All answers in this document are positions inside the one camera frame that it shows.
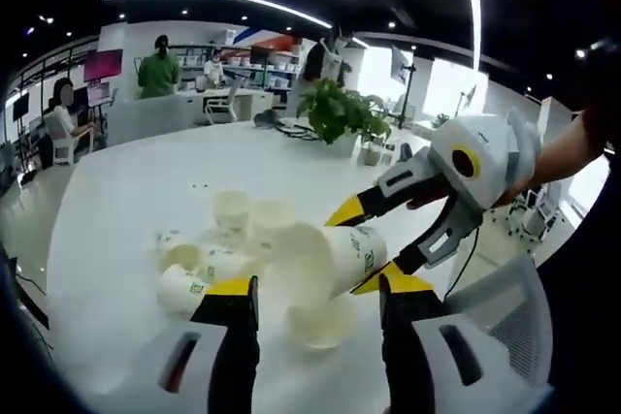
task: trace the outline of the person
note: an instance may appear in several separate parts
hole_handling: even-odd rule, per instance
[[[205,62],[203,74],[207,79],[208,87],[219,87],[224,81],[224,69],[220,61],[221,55],[222,51],[219,48],[215,48],[212,58]]]
[[[74,119],[69,114],[68,107],[74,103],[74,84],[68,78],[61,78],[54,83],[52,90],[51,104],[53,105],[52,112],[60,120],[60,124],[65,131],[74,137],[87,136],[88,130],[93,131],[94,142],[103,147],[106,145],[105,139],[101,133],[97,131],[97,127],[93,121],[89,121],[85,125],[76,125]],[[80,138],[76,151],[82,150],[82,148],[90,145],[88,138]]]
[[[301,99],[315,81],[330,79],[343,86],[344,74],[350,67],[343,62],[342,53],[352,38],[351,31],[335,25],[312,47],[302,73],[291,86],[285,116],[296,116]]]
[[[143,89],[141,99],[170,96],[175,93],[179,81],[179,64],[168,53],[168,37],[159,36],[155,40],[156,52],[145,58],[138,71],[138,85]]]
[[[538,267],[552,320],[549,382],[556,389],[542,412],[604,412],[616,401],[621,156],[615,149],[621,147],[621,47],[612,41],[597,44],[586,64],[585,111],[543,148],[534,174],[497,202],[508,204],[524,189],[575,175],[603,154],[608,160],[597,201],[572,236]]]

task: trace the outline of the green leaves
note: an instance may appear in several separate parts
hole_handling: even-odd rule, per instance
[[[372,113],[378,111],[380,117]],[[319,80],[314,89],[302,96],[297,114],[308,113],[309,124],[327,144],[346,131],[373,136],[390,135],[383,121],[386,107],[377,96],[361,96],[357,91],[339,88],[333,80]]]

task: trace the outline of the woman in green shirt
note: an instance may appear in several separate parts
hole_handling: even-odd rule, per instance
[[[138,72],[138,85],[143,89],[141,99],[170,96],[179,80],[177,60],[168,53],[168,37],[159,36],[155,48],[157,52],[143,60]]]

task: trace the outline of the desk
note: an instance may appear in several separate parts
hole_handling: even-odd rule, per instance
[[[405,132],[403,139],[413,150],[423,143]],[[385,170],[357,166],[355,154],[348,160],[321,156],[324,148],[243,122],[134,141],[83,157],[56,217],[48,264],[54,359],[79,393],[110,389],[138,348],[171,325],[155,297],[158,271],[150,250],[156,233],[178,229],[189,239],[198,236],[212,225],[211,199],[221,189],[291,199],[300,219],[322,224]],[[368,225],[382,232],[394,257],[431,225],[441,207],[442,202],[417,212],[400,207]],[[451,267],[448,260],[419,275],[443,296]],[[260,293],[254,413],[383,411],[389,394],[379,294],[353,299],[355,336],[313,357],[286,343],[284,322]]]
[[[200,106],[203,109],[203,101],[205,99],[226,99],[231,91],[230,87],[221,89],[206,89],[205,91],[178,91],[177,95],[181,96],[191,105]],[[233,110],[239,121],[250,121],[258,113],[270,109],[274,95],[261,89],[238,89],[233,102]]]

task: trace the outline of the green shirt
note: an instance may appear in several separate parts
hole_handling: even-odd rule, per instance
[[[175,84],[179,79],[179,65],[175,57],[157,53],[145,58],[138,72],[138,85],[143,89],[141,99],[149,97],[170,96],[175,93]]]

